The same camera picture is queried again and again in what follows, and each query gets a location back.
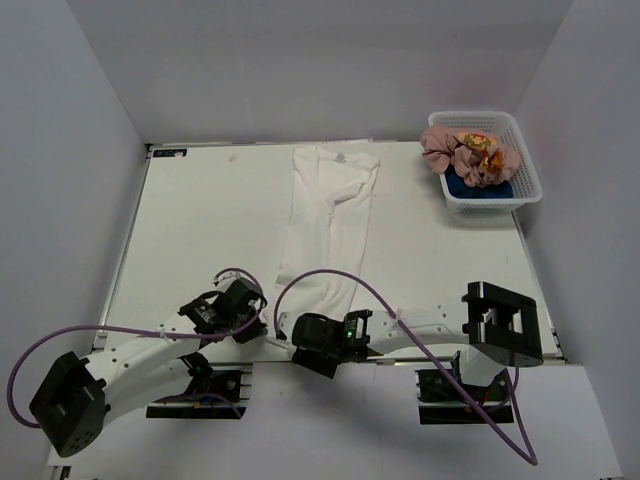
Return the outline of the white t shirt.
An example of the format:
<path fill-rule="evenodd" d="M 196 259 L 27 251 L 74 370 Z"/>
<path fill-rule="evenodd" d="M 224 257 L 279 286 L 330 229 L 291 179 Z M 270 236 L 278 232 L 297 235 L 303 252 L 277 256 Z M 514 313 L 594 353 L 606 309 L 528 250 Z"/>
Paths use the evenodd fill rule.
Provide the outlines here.
<path fill-rule="evenodd" d="M 341 319 L 357 285 L 330 273 L 361 272 L 380 160 L 317 145 L 293 150 L 293 193 L 269 314 L 323 314 Z"/>

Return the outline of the pink printed t shirt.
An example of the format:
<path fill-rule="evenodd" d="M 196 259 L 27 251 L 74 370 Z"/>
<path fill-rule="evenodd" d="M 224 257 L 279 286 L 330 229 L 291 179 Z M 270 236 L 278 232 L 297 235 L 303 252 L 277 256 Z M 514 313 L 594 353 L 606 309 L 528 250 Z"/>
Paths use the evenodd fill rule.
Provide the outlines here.
<path fill-rule="evenodd" d="M 518 151 L 484 131 L 428 127 L 420 137 L 422 157 L 436 174 L 452 167 L 469 187 L 487 187 L 509 181 L 518 171 Z"/>

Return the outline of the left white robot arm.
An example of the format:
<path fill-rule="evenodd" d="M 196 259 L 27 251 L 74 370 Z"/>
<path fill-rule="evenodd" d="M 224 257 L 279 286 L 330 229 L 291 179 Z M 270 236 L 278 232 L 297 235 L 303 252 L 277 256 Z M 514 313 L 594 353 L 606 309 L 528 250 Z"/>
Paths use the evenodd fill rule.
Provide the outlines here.
<path fill-rule="evenodd" d="M 256 283 L 228 277 L 181 306 L 150 336 L 83 358 L 73 352 L 60 356 L 29 410 L 56 453 L 67 458 L 109 423 L 149 403 L 221 395 L 225 380 L 202 351 L 225 338 L 244 344 L 264 335 L 259 314 L 266 304 Z"/>

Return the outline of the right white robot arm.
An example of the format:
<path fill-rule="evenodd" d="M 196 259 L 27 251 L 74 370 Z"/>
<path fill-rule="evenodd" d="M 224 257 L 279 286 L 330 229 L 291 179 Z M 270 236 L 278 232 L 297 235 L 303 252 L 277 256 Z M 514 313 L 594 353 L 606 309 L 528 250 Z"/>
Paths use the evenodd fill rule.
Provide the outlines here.
<path fill-rule="evenodd" d="M 342 320 L 306 313 L 295 321 L 291 361 L 325 377 L 343 363 L 361 363 L 407 348 L 451 344 L 453 390 L 477 397 L 505 368 L 543 364 L 534 299 L 484 281 L 471 282 L 461 299 L 432 309 L 356 310 Z"/>

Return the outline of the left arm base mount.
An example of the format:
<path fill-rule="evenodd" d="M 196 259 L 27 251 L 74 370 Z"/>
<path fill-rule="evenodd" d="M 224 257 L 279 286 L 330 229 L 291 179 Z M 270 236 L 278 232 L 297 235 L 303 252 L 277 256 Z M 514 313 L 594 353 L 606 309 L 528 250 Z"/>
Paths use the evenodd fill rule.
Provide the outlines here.
<path fill-rule="evenodd" d="M 146 407 L 148 419 L 240 420 L 251 393 L 251 371 L 245 367 L 197 367 L 181 394 Z"/>

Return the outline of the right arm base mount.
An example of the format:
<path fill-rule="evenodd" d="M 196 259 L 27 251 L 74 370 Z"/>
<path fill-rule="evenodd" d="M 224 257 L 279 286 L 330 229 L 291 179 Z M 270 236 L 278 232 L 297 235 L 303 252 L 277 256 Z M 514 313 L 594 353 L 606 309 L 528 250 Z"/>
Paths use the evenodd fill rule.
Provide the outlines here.
<path fill-rule="evenodd" d="M 417 370 L 417 399 L 421 425 L 480 425 L 482 417 L 471 407 L 438 370 Z M 514 413 L 505 373 L 497 375 L 488 387 L 466 386 L 496 424 L 512 424 Z"/>

